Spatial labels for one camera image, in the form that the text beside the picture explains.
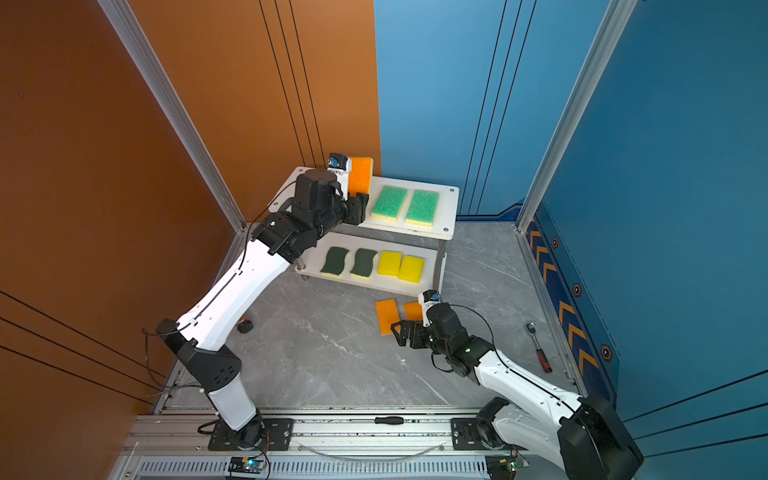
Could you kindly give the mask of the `green circuit board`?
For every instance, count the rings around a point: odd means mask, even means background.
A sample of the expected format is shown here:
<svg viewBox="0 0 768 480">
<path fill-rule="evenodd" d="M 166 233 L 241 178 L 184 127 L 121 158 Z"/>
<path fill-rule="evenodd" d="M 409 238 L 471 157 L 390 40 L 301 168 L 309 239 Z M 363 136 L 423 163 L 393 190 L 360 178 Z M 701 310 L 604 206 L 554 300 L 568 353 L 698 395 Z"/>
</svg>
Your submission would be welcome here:
<svg viewBox="0 0 768 480">
<path fill-rule="evenodd" d="M 521 470 L 530 467 L 525 459 L 503 456 L 486 456 L 485 464 L 490 480 L 515 480 Z"/>
<path fill-rule="evenodd" d="M 227 466 L 227 475 L 234 478 L 266 479 L 269 475 L 269 467 L 263 457 L 231 457 Z"/>
</svg>

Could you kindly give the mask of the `white two-tier shelf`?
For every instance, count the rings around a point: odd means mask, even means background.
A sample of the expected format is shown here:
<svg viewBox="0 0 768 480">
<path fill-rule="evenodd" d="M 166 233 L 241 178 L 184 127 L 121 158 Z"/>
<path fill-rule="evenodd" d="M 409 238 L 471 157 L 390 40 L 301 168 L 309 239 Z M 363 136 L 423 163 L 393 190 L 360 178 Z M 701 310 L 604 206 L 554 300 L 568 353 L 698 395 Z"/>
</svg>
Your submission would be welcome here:
<svg viewBox="0 0 768 480">
<path fill-rule="evenodd" d="M 376 219 L 371 216 L 373 205 L 366 211 L 366 221 L 358 226 L 343 224 L 336 227 L 318 241 L 318 246 L 306 251 L 294 271 L 305 277 L 317 277 L 329 281 L 357 285 L 394 294 L 416 297 L 425 290 L 440 290 L 447 261 L 446 248 L 455 233 L 455 223 L 460 190 L 456 186 L 446 186 L 415 182 L 385 177 L 373 177 L 370 200 L 375 203 L 386 187 L 398 187 L 407 190 L 400 217 L 396 221 Z M 431 191 L 438 194 L 438 205 L 431 227 L 427 228 L 406 222 L 405 216 L 410 208 L 413 193 Z M 339 276 L 330 276 L 321 272 L 325 264 L 327 251 L 332 247 L 348 251 L 344 270 Z M 360 249 L 377 252 L 400 252 L 403 256 L 422 258 L 424 267 L 418 283 L 402 281 L 395 276 L 378 274 L 379 259 L 373 260 L 373 270 L 369 277 L 359 278 L 351 275 L 355 252 Z"/>
</svg>

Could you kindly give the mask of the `right green circuit board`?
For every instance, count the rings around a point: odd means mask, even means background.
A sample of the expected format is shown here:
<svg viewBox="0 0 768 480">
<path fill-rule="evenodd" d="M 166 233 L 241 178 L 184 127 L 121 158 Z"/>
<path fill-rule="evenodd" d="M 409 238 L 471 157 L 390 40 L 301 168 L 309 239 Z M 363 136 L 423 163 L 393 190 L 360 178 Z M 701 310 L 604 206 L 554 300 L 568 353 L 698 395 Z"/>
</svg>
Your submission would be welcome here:
<svg viewBox="0 0 768 480">
<path fill-rule="evenodd" d="M 525 459 L 503 456 L 486 456 L 485 464 L 490 480 L 515 480 L 521 470 L 530 467 Z"/>
</svg>

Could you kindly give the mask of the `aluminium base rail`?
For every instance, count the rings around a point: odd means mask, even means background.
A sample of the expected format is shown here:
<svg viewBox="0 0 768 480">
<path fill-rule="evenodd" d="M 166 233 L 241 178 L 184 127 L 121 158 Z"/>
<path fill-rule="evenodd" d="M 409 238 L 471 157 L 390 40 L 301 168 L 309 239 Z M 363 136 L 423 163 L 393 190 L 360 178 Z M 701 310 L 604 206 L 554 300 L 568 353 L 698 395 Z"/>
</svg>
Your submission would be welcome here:
<svg viewBox="0 0 768 480">
<path fill-rule="evenodd" d="M 489 479 L 486 456 L 525 459 L 516 479 L 570 479 L 514 445 L 491 448 L 478 433 L 482 409 L 266 409 L 262 447 L 232 447 L 210 411 L 171 411 L 134 423 L 111 470 L 114 479 L 260 479 L 227 475 L 231 457 L 263 457 L 266 479 Z M 377 416 L 403 425 L 377 425 Z"/>
</svg>

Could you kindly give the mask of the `orange sponge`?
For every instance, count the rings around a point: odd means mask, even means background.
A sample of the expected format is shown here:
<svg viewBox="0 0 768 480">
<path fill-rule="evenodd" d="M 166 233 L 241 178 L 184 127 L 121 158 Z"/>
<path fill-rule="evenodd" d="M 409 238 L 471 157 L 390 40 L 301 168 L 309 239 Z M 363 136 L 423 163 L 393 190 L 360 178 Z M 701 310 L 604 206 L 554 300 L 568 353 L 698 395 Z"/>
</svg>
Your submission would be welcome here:
<svg viewBox="0 0 768 480">
<path fill-rule="evenodd" d="M 373 177 L 374 161 L 370 157 L 351 157 L 351 171 L 348 177 L 348 193 L 350 196 L 370 194 Z"/>
<path fill-rule="evenodd" d="M 401 321 L 396 300 L 386 299 L 376 301 L 375 311 L 380 334 L 382 336 L 391 334 L 391 327 Z"/>
<path fill-rule="evenodd" d="M 422 321 L 422 305 L 418 302 L 409 302 L 404 305 L 405 317 L 408 321 Z"/>
</svg>

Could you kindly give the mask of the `yellow sponge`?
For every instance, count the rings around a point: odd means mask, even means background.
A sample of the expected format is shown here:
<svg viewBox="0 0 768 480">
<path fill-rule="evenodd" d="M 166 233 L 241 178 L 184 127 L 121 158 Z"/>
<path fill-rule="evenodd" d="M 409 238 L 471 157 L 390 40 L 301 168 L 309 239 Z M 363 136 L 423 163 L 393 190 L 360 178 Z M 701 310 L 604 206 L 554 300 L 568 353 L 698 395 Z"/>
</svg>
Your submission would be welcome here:
<svg viewBox="0 0 768 480">
<path fill-rule="evenodd" d="M 421 282 L 424 266 L 424 258 L 406 255 L 403 257 L 397 278 L 404 282 L 419 284 Z"/>
<path fill-rule="evenodd" d="M 382 251 L 379 258 L 377 273 L 381 276 L 397 277 L 402 262 L 402 253 Z"/>
</svg>

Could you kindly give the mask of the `left aluminium corner post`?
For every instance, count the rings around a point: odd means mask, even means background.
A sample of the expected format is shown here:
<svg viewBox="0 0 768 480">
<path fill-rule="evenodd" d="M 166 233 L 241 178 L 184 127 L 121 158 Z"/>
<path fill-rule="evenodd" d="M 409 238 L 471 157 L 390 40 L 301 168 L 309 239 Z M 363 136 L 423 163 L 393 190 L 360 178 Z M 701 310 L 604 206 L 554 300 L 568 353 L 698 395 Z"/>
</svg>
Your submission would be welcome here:
<svg viewBox="0 0 768 480">
<path fill-rule="evenodd" d="M 244 230 L 244 215 L 131 6 L 124 0 L 99 0 L 98 4 L 227 221 L 235 231 Z"/>
</svg>

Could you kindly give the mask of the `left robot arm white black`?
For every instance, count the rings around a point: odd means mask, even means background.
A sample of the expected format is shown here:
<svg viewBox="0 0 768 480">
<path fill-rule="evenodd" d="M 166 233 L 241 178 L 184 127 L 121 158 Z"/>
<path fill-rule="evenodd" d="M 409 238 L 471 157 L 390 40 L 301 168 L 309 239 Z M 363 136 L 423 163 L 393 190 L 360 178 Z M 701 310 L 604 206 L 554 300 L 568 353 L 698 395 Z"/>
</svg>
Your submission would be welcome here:
<svg viewBox="0 0 768 480">
<path fill-rule="evenodd" d="M 218 413 L 218 432 L 232 447 L 253 450 L 265 440 L 261 413 L 242 383 L 242 361 L 226 345 L 229 334 L 305 251 L 340 224 L 361 224 L 369 198 L 333 169 L 300 174 L 293 196 L 249 229 L 242 254 L 223 277 L 178 320 L 158 324 L 157 336 L 198 382 Z"/>
</svg>

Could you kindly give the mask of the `green wavy sponge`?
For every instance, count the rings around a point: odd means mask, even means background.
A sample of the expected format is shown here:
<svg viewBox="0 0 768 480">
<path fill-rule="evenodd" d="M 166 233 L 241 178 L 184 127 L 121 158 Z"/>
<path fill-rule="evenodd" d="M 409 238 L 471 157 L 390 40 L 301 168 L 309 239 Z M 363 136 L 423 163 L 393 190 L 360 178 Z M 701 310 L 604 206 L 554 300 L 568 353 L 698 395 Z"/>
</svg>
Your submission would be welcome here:
<svg viewBox="0 0 768 480">
<path fill-rule="evenodd" d="M 343 247 L 332 246 L 328 249 L 325 262 L 320 270 L 323 276 L 339 278 L 344 273 L 346 259 L 349 250 Z"/>
<path fill-rule="evenodd" d="M 376 250 L 359 248 L 355 252 L 354 264 L 350 275 L 354 278 L 369 279 L 373 273 L 374 260 L 378 252 Z"/>
</svg>

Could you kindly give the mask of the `brown sponge by wall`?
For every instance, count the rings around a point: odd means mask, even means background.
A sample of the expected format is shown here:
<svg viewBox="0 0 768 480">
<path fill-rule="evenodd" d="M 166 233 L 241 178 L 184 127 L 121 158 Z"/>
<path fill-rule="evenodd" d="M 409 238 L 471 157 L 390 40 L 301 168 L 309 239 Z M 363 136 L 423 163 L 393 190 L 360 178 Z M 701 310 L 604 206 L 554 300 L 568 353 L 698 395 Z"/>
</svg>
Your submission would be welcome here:
<svg viewBox="0 0 768 480">
<path fill-rule="evenodd" d="M 253 323 L 248 319 L 241 320 L 237 323 L 237 330 L 241 334 L 246 334 L 250 332 L 252 329 L 253 329 Z"/>
</svg>

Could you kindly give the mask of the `left green circuit board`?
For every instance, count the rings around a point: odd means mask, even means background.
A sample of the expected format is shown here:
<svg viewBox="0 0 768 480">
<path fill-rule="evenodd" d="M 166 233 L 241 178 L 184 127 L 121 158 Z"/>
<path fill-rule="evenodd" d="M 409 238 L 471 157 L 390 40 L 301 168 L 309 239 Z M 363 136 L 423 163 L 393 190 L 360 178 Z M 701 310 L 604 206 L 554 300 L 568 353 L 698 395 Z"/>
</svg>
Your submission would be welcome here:
<svg viewBox="0 0 768 480">
<path fill-rule="evenodd" d="M 234 478 L 266 479 L 269 475 L 269 467 L 263 457 L 231 457 L 227 466 L 227 475 Z"/>
</svg>

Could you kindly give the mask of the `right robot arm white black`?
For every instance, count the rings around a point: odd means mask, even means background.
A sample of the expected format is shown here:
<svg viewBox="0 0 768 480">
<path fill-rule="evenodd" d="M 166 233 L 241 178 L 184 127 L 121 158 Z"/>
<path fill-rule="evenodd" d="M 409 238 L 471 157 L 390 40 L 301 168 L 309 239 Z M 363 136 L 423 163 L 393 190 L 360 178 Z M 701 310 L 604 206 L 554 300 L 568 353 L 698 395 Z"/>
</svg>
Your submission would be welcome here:
<svg viewBox="0 0 768 480">
<path fill-rule="evenodd" d="M 492 339 L 471 335 L 454 305 L 428 292 L 419 320 L 390 330 L 401 347 L 441 355 L 447 372 L 495 392 L 477 415 L 491 448 L 514 445 L 559 467 L 570 479 L 632 479 L 644 456 L 613 405 L 598 393 L 581 396 L 509 359 Z"/>
</svg>

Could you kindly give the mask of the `black screwdriver on rail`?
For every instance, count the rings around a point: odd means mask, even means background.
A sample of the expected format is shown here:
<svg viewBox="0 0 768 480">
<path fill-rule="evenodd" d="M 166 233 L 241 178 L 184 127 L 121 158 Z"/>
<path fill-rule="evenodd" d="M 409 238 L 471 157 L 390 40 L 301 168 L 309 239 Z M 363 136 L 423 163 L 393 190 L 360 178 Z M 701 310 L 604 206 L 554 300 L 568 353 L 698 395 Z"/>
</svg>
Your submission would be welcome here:
<svg viewBox="0 0 768 480">
<path fill-rule="evenodd" d="M 374 418 L 374 423 L 377 425 L 403 425 L 405 419 L 401 416 L 377 416 Z"/>
</svg>

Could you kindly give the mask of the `light green sponge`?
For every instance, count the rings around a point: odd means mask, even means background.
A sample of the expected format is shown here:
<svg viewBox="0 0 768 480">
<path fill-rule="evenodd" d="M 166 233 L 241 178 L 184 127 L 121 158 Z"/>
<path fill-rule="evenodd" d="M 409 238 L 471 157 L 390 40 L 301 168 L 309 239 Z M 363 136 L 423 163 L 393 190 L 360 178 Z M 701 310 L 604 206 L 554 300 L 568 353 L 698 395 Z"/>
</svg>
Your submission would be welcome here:
<svg viewBox="0 0 768 480">
<path fill-rule="evenodd" d="M 396 222 L 407 196 L 408 190 L 406 188 L 384 186 L 371 210 L 371 217 L 377 220 Z"/>
<path fill-rule="evenodd" d="M 434 191 L 415 190 L 409 205 L 405 222 L 431 228 L 439 204 L 440 194 Z"/>
</svg>

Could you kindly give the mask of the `red handled ratchet tool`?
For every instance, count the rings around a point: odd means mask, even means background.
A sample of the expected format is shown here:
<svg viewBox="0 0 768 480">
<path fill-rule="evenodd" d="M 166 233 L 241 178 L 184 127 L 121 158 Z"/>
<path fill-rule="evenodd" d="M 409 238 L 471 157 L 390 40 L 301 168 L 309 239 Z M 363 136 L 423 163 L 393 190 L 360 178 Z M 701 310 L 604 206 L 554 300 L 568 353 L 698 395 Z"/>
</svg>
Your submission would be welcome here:
<svg viewBox="0 0 768 480">
<path fill-rule="evenodd" d="M 532 341 L 535 346 L 535 351 L 537 354 L 537 358 L 539 360 L 540 366 L 543 369 L 545 373 L 552 373 L 553 369 L 549 362 L 548 357 L 546 356 L 546 353 L 544 352 L 543 348 L 541 347 L 541 344 L 537 337 L 537 330 L 536 330 L 536 324 L 534 322 L 529 322 L 526 324 L 526 330 L 528 334 L 531 336 Z"/>
</svg>

